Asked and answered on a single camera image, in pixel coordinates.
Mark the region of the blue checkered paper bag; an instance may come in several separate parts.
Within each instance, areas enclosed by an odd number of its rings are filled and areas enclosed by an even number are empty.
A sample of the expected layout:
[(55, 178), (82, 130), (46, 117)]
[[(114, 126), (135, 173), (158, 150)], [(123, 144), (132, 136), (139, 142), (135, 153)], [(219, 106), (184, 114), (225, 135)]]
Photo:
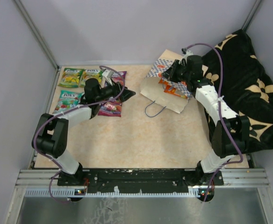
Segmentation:
[(141, 82), (140, 93), (165, 109), (181, 113), (188, 104), (191, 93), (187, 90), (186, 83), (168, 81), (162, 77), (162, 73), (170, 68), (174, 60), (180, 61), (192, 54), (192, 51), (187, 50), (184, 56), (180, 56), (172, 51), (165, 50)]

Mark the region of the fruits candy bag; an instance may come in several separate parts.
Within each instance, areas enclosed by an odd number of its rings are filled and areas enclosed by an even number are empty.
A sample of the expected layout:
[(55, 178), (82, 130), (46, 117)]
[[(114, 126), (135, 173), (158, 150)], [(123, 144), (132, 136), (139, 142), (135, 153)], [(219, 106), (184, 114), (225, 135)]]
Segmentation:
[(169, 94), (172, 94), (174, 96), (187, 99), (187, 96), (182, 91), (180, 91), (179, 89), (169, 85), (169, 83), (167, 81), (164, 81), (163, 79), (160, 79), (159, 84), (162, 84), (162, 87), (163, 87), (165, 93), (169, 93)]

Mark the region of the green candy bag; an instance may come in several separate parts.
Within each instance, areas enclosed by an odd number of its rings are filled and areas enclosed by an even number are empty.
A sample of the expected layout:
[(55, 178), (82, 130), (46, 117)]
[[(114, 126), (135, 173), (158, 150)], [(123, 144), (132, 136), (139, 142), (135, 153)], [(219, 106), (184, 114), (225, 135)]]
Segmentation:
[(78, 88), (83, 69), (65, 68), (59, 86), (65, 88)]
[(80, 83), (79, 83), (79, 88), (84, 88), (85, 87), (85, 82), (88, 79), (95, 78), (98, 80), (99, 83), (102, 82), (102, 73), (103, 71), (100, 69), (86, 69), (83, 70)]

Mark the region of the teal snack bag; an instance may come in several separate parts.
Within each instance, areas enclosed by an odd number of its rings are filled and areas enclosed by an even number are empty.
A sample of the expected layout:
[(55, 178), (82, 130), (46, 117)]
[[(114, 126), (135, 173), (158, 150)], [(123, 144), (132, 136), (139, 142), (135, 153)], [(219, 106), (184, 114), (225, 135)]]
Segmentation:
[(60, 114), (76, 107), (79, 104), (82, 95), (83, 93), (61, 90), (57, 105), (53, 110), (53, 114)]
[(85, 94), (84, 93), (80, 93), (79, 94), (78, 105), (85, 105), (85, 104), (86, 104)]

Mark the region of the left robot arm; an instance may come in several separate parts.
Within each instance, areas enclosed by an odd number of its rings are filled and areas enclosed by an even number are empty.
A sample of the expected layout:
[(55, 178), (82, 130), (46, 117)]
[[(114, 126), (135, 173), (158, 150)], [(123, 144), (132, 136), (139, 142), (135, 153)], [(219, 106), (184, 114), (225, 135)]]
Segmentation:
[(59, 167), (60, 184), (80, 185), (85, 177), (82, 165), (67, 150), (68, 130), (79, 123), (94, 118), (102, 104), (111, 100), (125, 102), (136, 93), (121, 83), (112, 81), (101, 87), (95, 78), (85, 83), (84, 94), (74, 108), (58, 115), (41, 115), (32, 147)]

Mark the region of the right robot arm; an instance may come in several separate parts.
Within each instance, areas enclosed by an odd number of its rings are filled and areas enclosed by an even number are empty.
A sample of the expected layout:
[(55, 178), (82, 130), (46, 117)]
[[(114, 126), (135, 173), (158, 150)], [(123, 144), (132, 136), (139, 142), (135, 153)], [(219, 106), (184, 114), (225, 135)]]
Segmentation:
[(192, 55), (187, 59), (175, 60), (162, 76), (174, 83), (184, 82), (215, 124), (214, 130), (209, 132), (212, 151), (197, 163), (194, 174), (186, 178), (188, 185), (209, 183), (215, 172), (231, 164), (231, 159), (236, 155), (242, 162), (243, 154), (249, 147), (249, 119), (233, 111), (211, 80), (203, 76), (202, 57)]

